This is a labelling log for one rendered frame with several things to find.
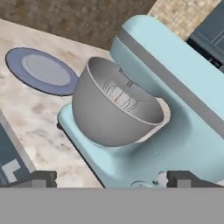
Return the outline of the light blue stand mixer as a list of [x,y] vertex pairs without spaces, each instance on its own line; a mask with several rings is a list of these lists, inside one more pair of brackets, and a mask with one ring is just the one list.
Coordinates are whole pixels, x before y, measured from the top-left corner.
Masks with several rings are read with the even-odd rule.
[[58,124],[101,184],[163,188],[168,171],[224,180],[224,73],[147,15],[122,25],[104,59],[156,97],[164,122],[134,143],[107,147],[79,130],[72,101],[63,106]]

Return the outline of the grey mixer bowl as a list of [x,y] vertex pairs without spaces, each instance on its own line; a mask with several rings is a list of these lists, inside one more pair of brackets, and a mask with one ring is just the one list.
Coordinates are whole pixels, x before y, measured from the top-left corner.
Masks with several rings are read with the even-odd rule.
[[132,144],[165,120],[155,96],[141,89],[113,61],[90,58],[73,91],[73,118],[92,142]]

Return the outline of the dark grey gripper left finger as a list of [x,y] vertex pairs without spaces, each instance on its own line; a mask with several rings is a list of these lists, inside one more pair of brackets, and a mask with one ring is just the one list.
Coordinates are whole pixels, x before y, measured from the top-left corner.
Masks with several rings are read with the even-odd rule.
[[34,171],[29,178],[10,184],[10,187],[56,188],[56,171]]

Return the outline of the blue plate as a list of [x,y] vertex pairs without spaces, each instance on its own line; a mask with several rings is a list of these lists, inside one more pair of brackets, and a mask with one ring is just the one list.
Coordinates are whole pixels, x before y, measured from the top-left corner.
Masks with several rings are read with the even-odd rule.
[[5,64],[24,84],[50,95],[71,95],[78,80],[75,71],[62,60],[33,48],[10,49]]

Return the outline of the dark blue cupboard door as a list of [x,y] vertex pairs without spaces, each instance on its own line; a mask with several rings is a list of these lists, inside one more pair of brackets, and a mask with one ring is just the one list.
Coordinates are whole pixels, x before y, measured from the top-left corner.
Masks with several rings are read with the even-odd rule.
[[30,172],[4,130],[3,125],[0,124],[0,163],[4,165],[13,159],[16,159],[21,166],[21,168],[15,172],[17,181],[27,179],[30,176]]

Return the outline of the dark blue cupboard run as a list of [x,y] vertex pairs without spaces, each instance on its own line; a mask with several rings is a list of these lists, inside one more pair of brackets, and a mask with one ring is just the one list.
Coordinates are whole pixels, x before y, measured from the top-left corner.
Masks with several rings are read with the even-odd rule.
[[217,4],[185,42],[224,73],[224,0]]

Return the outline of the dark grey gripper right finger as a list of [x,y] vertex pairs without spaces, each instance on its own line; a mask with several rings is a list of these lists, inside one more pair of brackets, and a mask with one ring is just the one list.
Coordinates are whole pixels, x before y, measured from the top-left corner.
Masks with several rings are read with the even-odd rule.
[[190,171],[168,171],[166,173],[167,187],[176,188],[216,188],[220,187],[215,183],[200,179]]

